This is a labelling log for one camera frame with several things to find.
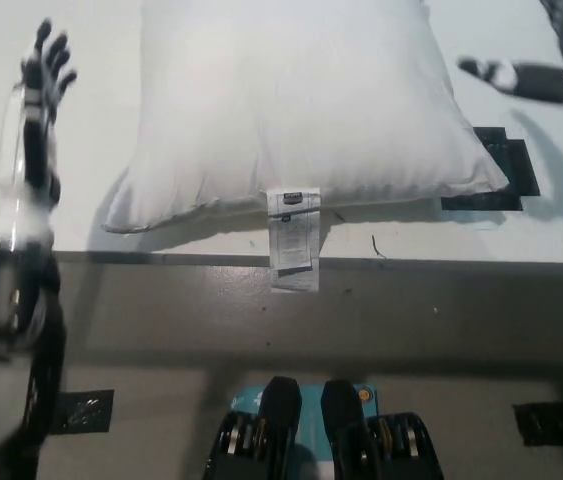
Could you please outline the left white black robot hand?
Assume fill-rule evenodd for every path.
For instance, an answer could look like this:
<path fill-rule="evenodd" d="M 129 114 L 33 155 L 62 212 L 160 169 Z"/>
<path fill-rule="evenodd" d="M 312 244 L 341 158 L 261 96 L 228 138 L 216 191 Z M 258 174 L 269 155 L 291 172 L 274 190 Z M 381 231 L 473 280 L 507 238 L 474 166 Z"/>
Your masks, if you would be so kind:
<path fill-rule="evenodd" d="M 0 138 L 0 250 L 29 244 L 49 249 L 54 241 L 51 215 L 61 196 L 55 125 L 77 71 L 66 67 L 68 35 L 52 30 L 50 19 L 40 23 L 6 103 Z"/>

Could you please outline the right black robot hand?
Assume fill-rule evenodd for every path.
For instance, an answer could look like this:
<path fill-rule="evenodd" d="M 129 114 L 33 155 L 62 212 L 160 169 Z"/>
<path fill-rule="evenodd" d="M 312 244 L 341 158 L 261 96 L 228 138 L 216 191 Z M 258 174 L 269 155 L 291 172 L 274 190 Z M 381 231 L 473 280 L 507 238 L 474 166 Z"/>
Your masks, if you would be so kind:
<path fill-rule="evenodd" d="M 556 34 L 563 59 L 563 1 L 541 3 Z M 495 90 L 518 98 L 563 104 L 563 64 L 480 60 L 461 57 L 457 66 Z"/>

